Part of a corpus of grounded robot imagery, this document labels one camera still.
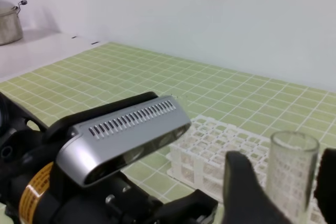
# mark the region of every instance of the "screw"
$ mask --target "screw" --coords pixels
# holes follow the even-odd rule
[[[129,189],[131,189],[131,187],[129,185],[127,185],[122,189],[122,192],[126,193]]]
[[[109,196],[106,197],[105,203],[109,204],[114,199],[115,199],[115,196],[113,194],[110,194]]]

